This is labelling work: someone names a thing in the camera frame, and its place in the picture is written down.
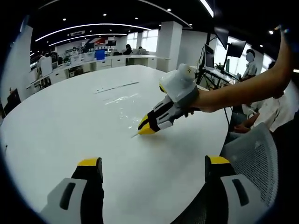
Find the round table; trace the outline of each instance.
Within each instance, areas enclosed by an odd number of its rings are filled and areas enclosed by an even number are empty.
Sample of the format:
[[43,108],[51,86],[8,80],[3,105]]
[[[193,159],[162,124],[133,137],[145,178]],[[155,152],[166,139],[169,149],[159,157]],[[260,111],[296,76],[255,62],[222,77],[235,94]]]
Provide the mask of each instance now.
[[104,223],[162,224],[179,216],[202,188],[204,157],[220,153],[228,125],[223,110],[197,112],[134,137],[142,117],[164,98],[159,79],[165,75],[140,65],[90,72],[12,110],[1,143],[25,201],[40,212],[78,162],[101,157]]

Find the human arm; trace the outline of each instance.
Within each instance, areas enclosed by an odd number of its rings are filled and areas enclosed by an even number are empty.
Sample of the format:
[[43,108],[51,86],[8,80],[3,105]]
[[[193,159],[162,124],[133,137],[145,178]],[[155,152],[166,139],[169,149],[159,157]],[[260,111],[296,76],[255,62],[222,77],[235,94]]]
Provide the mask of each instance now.
[[283,91],[291,79],[292,53],[281,33],[278,59],[273,68],[244,82],[217,89],[201,91],[191,107],[204,112],[214,112],[221,108],[248,104],[267,99],[279,91]]
[[256,121],[259,115],[259,113],[256,113],[251,118],[245,120],[242,124],[247,128],[251,128],[251,126],[253,126],[254,122]]
[[251,118],[245,120],[244,122],[242,122],[240,125],[236,125],[234,127],[234,132],[236,133],[247,133],[250,131],[251,126],[253,126],[254,122],[256,121],[256,119],[258,118],[260,114],[256,113],[255,115],[253,115]]

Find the white table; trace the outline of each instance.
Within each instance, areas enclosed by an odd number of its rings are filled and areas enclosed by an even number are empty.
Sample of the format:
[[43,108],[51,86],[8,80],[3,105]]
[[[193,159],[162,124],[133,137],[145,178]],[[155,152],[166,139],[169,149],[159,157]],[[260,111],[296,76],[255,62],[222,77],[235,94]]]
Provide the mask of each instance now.
[[139,65],[90,72],[41,90],[6,116],[0,134],[7,164],[35,211],[79,161],[97,156],[104,223],[164,224],[184,211],[205,182],[205,155],[219,155],[228,124],[223,110],[196,112],[132,138],[165,97],[158,85],[163,75]]
[[53,70],[52,73],[43,76],[41,78],[39,78],[38,80],[32,82],[29,86],[26,87],[26,89],[29,89],[30,87],[34,86],[34,84],[40,82],[42,79],[46,78],[46,77],[50,77],[50,76],[54,76],[58,73],[62,73],[60,76],[64,76],[65,75],[65,79],[68,78],[68,69],[77,67],[77,66],[84,66],[84,65],[89,65],[89,67],[91,66],[92,63],[97,63],[97,62],[102,62],[102,61],[106,61],[109,62],[108,64],[110,66],[107,66],[107,68],[111,68],[113,66],[111,66],[113,64],[114,61],[117,60],[124,60],[124,63],[121,64],[120,66],[125,66],[125,59],[132,59],[133,60],[133,64],[140,64],[140,65],[144,65],[144,66],[148,66],[151,68],[157,68],[158,70],[161,71],[166,71],[168,72],[168,62],[169,62],[169,58],[165,58],[165,57],[158,57],[155,55],[120,55],[120,56],[107,56],[105,57],[104,60],[92,60],[92,61],[88,61],[88,62],[80,62],[78,64],[75,65],[69,65],[69,66],[65,66],[62,65],[56,69]]
[[[190,66],[194,71],[197,71],[198,67],[197,66]],[[224,74],[221,74],[220,71],[218,71],[219,73],[216,74],[216,73],[213,73],[213,76],[218,79],[219,81],[222,80],[224,81],[225,83],[230,83],[230,84],[235,84],[236,83],[236,80],[227,76],[227,75],[224,75]]]

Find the white shirt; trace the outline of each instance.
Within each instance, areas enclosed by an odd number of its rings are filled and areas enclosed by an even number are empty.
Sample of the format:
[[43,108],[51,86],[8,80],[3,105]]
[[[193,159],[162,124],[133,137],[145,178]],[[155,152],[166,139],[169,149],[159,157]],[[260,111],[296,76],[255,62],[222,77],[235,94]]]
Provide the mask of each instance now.
[[249,62],[247,65],[247,68],[244,72],[243,78],[245,78],[247,75],[252,75],[255,76],[256,75],[256,71],[257,71],[257,67],[254,61]]
[[78,52],[77,50],[71,52],[71,55],[72,55],[72,56],[76,56],[76,55],[78,55],[78,54],[79,54],[79,52]]
[[269,98],[265,100],[262,108],[258,112],[260,115],[251,128],[260,123],[265,123],[269,130],[273,132],[279,126],[293,119],[285,95],[279,99]]
[[246,104],[242,104],[243,113],[247,115],[247,118],[250,118],[253,116],[253,114],[256,114],[256,110],[260,110],[263,106],[264,100],[257,101],[252,103],[250,106],[247,106]]

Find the computer monitor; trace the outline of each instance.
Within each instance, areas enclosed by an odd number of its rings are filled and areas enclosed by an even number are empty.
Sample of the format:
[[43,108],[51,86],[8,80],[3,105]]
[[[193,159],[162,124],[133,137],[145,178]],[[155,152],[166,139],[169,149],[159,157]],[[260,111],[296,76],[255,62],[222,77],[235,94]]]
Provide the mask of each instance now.
[[214,68],[214,51],[205,44],[205,67]]
[[241,57],[245,45],[246,45],[246,41],[238,41],[238,42],[231,43],[228,46],[228,56]]
[[116,46],[116,41],[108,41],[107,46]]
[[224,49],[226,50],[228,46],[228,30],[220,27],[215,27],[214,31],[218,40],[222,43]]

